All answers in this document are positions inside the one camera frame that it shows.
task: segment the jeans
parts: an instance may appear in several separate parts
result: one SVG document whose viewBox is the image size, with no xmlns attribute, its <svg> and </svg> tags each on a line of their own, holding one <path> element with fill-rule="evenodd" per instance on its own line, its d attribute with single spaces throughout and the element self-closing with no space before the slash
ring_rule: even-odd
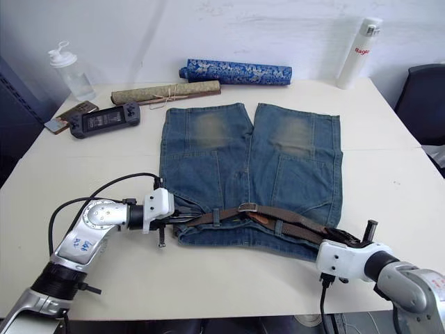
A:
<svg viewBox="0 0 445 334">
<path fill-rule="evenodd" d="M 254 125 L 243 104 L 167 111 L 161 177 L 175 205 L 208 213 L 255 202 L 336 227 L 341 216 L 339 116 L 259 104 Z M 250 246 L 315 260 L 318 246 L 239 215 L 175 228 L 180 244 Z"/>
</svg>

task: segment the black cable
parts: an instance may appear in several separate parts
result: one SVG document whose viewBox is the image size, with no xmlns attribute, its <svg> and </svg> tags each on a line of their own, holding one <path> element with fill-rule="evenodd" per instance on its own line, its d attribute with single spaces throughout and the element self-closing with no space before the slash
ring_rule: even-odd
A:
<svg viewBox="0 0 445 334">
<path fill-rule="evenodd" d="M 68 314 L 63 316 L 63 323 L 65 324 L 65 334 L 71 334 L 70 318 L 68 318 Z"/>
<path fill-rule="evenodd" d="M 109 186 L 112 186 L 113 184 L 126 180 L 126 179 L 130 179 L 132 177 L 139 177 L 139 176 L 150 176 L 154 178 L 154 189 L 157 189 L 161 186 L 161 178 L 158 175 L 155 174 L 151 174 L 151 173 L 136 173 L 136 174 L 128 174 L 122 177 L 119 177 L 117 179 L 114 179 L 113 181 L 110 181 L 107 184 L 104 184 L 103 186 L 101 186 L 98 190 L 96 190 L 94 193 L 91 194 L 91 197 L 95 197 L 98 193 L 100 193 L 102 190 L 108 188 Z M 74 220 L 71 222 L 71 225 L 69 226 L 66 234 L 70 233 L 70 231 L 74 228 L 74 226 L 76 225 L 77 221 L 79 220 L 79 217 L 82 214 L 83 209 L 86 208 L 86 206 L 88 205 L 90 201 L 86 201 L 82 207 L 80 208 L 79 212 L 77 212 L 77 215 L 74 217 Z"/>
<path fill-rule="evenodd" d="M 320 280 L 322 280 L 321 284 L 323 286 L 323 290 L 321 290 L 321 297 L 320 297 L 321 323 L 323 324 L 323 330 L 325 331 L 325 334 L 329 334 L 325 319 L 325 297 L 326 297 L 326 290 L 335 281 L 335 276 L 330 275 L 328 273 L 322 273 L 320 276 Z"/>
<path fill-rule="evenodd" d="M 401 325 L 398 322 L 398 308 L 392 303 L 392 323 L 397 334 L 402 334 Z"/>
<path fill-rule="evenodd" d="M 54 252 L 54 245 L 53 245 L 53 226 L 54 226 L 54 220 L 56 219 L 57 214 L 63 209 L 64 207 L 67 207 L 68 205 L 71 205 L 76 202 L 83 202 L 87 200 L 90 202 L 90 200 L 107 200 L 108 198 L 100 198 L 100 197 L 81 197 L 76 198 L 74 200 L 69 200 L 68 202 L 63 203 L 60 205 L 51 215 L 51 218 L 49 219 L 48 224 L 48 249 L 49 249 L 49 256 L 52 255 Z M 121 200 L 112 200 L 113 202 L 122 203 Z"/>
<path fill-rule="evenodd" d="M 328 334 L 327 326 L 326 326 L 326 319 L 325 319 L 325 297 L 326 297 L 326 287 L 323 287 L 323 290 L 321 290 L 321 298 L 320 298 L 320 313 L 321 313 L 321 323 L 323 324 L 323 329 L 325 330 L 325 333 Z"/>
</svg>

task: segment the belt loop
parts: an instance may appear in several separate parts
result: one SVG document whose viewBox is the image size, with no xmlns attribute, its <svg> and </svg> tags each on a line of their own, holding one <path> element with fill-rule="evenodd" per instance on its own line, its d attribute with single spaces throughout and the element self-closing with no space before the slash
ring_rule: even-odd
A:
<svg viewBox="0 0 445 334">
<path fill-rule="evenodd" d="M 213 209 L 213 227 L 219 228 L 221 226 L 220 223 L 220 210 L 218 208 Z"/>
<path fill-rule="evenodd" d="M 283 221 L 281 219 L 277 219 L 275 222 L 275 235 L 282 236 L 282 228 L 283 228 Z"/>
</svg>

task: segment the black office chair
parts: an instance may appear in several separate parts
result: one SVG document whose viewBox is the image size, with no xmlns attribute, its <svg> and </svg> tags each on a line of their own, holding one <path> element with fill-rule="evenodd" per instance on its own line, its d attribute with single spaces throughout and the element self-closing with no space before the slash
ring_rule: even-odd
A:
<svg viewBox="0 0 445 334">
<path fill-rule="evenodd" d="M 445 145 L 445 65 L 416 66 L 408 72 L 397 116 L 420 144 Z M 432 161 L 445 177 L 445 168 Z"/>
</svg>

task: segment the blue patterned scroll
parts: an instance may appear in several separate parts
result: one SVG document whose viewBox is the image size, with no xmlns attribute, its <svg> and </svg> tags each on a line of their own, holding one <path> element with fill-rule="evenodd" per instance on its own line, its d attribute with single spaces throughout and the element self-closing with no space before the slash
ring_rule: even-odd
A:
<svg viewBox="0 0 445 334">
<path fill-rule="evenodd" d="M 188 82 L 219 80 L 221 84 L 289 85 L 292 67 L 189 59 L 179 76 Z"/>
</svg>

